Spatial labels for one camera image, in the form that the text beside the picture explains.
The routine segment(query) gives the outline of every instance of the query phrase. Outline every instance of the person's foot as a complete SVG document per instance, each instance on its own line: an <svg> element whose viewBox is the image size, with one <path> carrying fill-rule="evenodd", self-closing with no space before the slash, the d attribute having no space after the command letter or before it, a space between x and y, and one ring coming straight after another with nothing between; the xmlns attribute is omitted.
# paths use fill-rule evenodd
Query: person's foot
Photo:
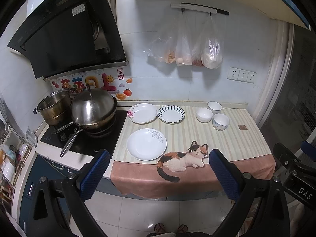
<svg viewBox="0 0 316 237"><path fill-rule="evenodd" d="M180 225L176 233L186 233L189 228L186 225Z"/></svg>
<svg viewBox="0 0 316 237"><path fill-rule="evenodd" d="M155 233L159 234L166 233L165 226L162 223L156 224L154 227L154 231Z"/></svg>

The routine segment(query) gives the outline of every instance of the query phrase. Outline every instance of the stove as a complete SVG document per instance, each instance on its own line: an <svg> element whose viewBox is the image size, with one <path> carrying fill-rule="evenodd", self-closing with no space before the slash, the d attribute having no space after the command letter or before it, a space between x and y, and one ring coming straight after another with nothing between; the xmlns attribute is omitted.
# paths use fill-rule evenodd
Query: stove
<svg viewBox="0 0 316 237"><path fill-rule="evenodd" d="M116 111L115 114L116 120L113 125L113 130L109 135L101 138L93 138L90 137L87 132L83 130L78 134L70 150L84 155L95 156L100 149L106 149L110 153L110 156L112 158L116 142L121 133L123 124L127 116L127 111ZM55 128L53 126L50 126L46 130L40 141L62 149L68 139L78 129L79 127L77 125L72 124L64 131L57 134L52 134L52 131L55 130Z"/></svg>

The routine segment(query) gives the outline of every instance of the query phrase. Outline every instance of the cat print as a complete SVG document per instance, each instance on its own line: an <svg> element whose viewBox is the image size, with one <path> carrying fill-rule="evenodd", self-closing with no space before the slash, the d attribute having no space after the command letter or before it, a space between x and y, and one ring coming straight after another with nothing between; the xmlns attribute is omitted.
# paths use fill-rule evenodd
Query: cat print
<svg viewBox="0 0 316 237"><path fill-rule="evenodd" d="M186 167L203 167L203 158L208 158L208 145L198 145L193 141L186 153L183 152L169 152L163 155L157 163L158 174L167 181L177 183L180 178L176 176L167 175L163 168L169 169L171 172L184 171Z"/></svg>

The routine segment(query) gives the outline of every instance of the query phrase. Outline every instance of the blue gripper pad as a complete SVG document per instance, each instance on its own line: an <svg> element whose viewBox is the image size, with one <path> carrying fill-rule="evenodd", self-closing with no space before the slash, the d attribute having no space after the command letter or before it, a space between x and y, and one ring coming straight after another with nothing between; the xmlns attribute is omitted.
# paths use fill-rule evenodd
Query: blue gripper pad
<svg viewBox="0 0 316 237"><path fill-rule="evenodd" d="M313 161L316 161L316 149L310 143L303 141L301 143L301 150Z"/></svg>
<svg viewBox="0 0 316 237"><path fill-rule="evenodd" d="M80 198L85 201L91 199L105 170L110 164L110 154L107 150L100 150L90 163L80 170L77 186L80 189Z"/></svg>
<svg viewBox="0 0 316 237"><path fill-rule="evenodd" d="M231 174L230 170L225 166L224 162L222 161L223 159L225 159L225 157L221 154L221 159L218 153L221 153L218 149L214 149L210 152L210 166L213 169L217 179L221 183L227 197L231 200L237 201L240 196L239 184Z"/></svg>

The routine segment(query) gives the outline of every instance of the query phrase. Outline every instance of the lid handle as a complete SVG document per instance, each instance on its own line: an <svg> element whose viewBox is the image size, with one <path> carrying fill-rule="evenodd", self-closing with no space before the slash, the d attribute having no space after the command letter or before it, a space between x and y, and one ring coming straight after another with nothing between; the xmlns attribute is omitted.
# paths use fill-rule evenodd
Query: lid handle
<svg viewBox="0 0 316 237"><path fill-rule="evenodd" d="M88 88L88 91L89 91L89 94L90 94L90 98L92 98L92 95L91 95L91 88L90 88L90 85L87 83L87 88Z"/></svg>

